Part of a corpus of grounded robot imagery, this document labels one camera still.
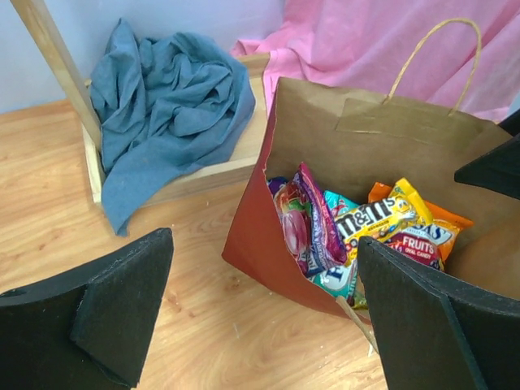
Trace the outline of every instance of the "orange candy package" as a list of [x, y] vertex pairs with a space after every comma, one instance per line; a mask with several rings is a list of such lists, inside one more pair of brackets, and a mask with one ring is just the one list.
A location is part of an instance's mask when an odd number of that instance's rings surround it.
[[[383, 183], [375, 183], [368, 194], [368, 202], [378, 202], [388, 197], [391, 191], [391, 186]], [[458, 234], [462, 230], [472, 227], [473, 221], [451, 213], [429, 201], [424, 201], [424, 203], [426, 203], [426, 206], [433, 215], [433, 224], [431, 225], [429, 233], [440, 251], [442, 262], [446, 263], [446, 259], [455, 245]]]

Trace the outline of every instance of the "bag handle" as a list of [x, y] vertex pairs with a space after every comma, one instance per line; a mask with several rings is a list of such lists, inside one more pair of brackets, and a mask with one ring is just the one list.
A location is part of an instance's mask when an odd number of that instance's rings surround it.
[[468, 77], [468, 81], [466, 82], [466, 86], [462, 90], [461, 96], [458, 98], [457, 103], [451, 109], [451, 111], [448, 113], [448, 115], [451, 115], [451, 114], [453, 114], [453, 112], [458, 111], [458, 109], [459, 109], [459, 107], [460, 107], [460, 105], [462, 103], [462, 100], [464, 99], [464, 97], [466, 95], [466, 92], [468, 91], [468, 89], [469, 89], [469, 87], [471, 85], [471, 81], [473, 80], [473, 75], [475, 74], [475, 71], [477, 70], [477, 66], [479, 65], [480, 54], [482, 52], [482, 34], [480, 32], [480, 28], [473, 20], [467, 19], [467, 18], [453, 18], [453, 19], [447, 19], [447, 20], [445, 20], [443, 22], [440, 22], [434, 28], [432, 28], [428, 32], [428, 34], [426, 34], [426, 36], [421, 41], [419, 41], [419, 43], [415, 46], [415, 50], [409, 56], [408, 60], [406, 60], [405, 65], [403, 65], [403, 68], [399, 72], [399, 75], [397, 75], [396, 81], [393, 83], [393, 86], [390, 89], [390, 93], [384, 99], [383, 104], [387, 103], [391, 98], [393, 98], [393, 95], [395, 94], [395, 92], [397, 90], [397, 87], [401, 83], [401, 79], [403, 78], [403, 75], [405, 74], [406, 69], [408, 69], [408, 66], [412, 62], [412, 59], [414, 59], [415, 55], [421, 50], [421, 48], [424, 45], [424, 42], [426, 42], [427, 39], [429, 37], [431, 37], [431, 35], [433, 35], [438, 30], [443, 28], [446, 24], [450, 24], [450, 23], [464, 23], [464, 24], [468, 24], [468, 25], [470, 25], [474, 29], [474, 31], [477, 34], [477, 49], [476, 49], [475, 54], [474, 54], [473, 67], [471, 68], [470, 76]]
[[356, 326], [363, 332], [368, 342], [374, 348], [374, 351], [379, 354], [379, 349], [377, 348], [377, 342], [375, 341], [375, 337], [372, 332], [368, 329], [368, 326], [363, 323], [363, 321], [356, 314], [354, 309], [350, 307], [349, 303], [345, 300], [344, 297], [337, 297], [336, 303], [343, 309], [343, 311], [352, 319], [352, 321], [356, 324]]

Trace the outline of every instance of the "wooden box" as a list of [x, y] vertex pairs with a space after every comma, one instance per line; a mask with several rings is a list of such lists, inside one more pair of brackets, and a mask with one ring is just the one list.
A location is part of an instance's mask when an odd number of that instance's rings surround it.
[[[105, 173], [101, 164], [101, 126], [90, 102], [88, 85], [72, 61], [62, 37], [43, 0], [11, 0], [31, 33], [83, 125], [84, 151], [93, 202], [101, 205]], [[238, 141], [229, 161], [182, 176], [157, 192], [145, 206], [247, 180], [257, 161], [267, 125], [266, 100], [262, 82], [269, 54], [244, 56], [239, 60], [249, 69], [256, 98], [253, 118]]]

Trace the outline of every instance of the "black object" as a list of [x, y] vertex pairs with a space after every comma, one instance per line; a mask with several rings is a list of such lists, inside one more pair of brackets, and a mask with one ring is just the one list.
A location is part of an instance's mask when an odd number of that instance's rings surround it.
[[520, 110], [498, 125], [513, 139], [457, 170], [454, 179], [520, 199]]
[[359, 272], [390, 389], [518, 390], [520, 301], [360, 240]]
[[0, 388], [136, 387], [171, 266], [171, 230], [0, 295]]

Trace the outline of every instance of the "wooden post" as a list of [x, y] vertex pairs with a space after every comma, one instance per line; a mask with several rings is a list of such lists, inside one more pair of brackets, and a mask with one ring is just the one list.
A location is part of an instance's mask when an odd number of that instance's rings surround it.
[[25, 27], [32, 35], [50, 69], [58, 79], [72, 106], [80, 116], [84, 129], [96, 149], [101, 149], [99, 118], [90, 102], [89, 91], [78, 71], [58, 28], [43, 0], [11, 0]]

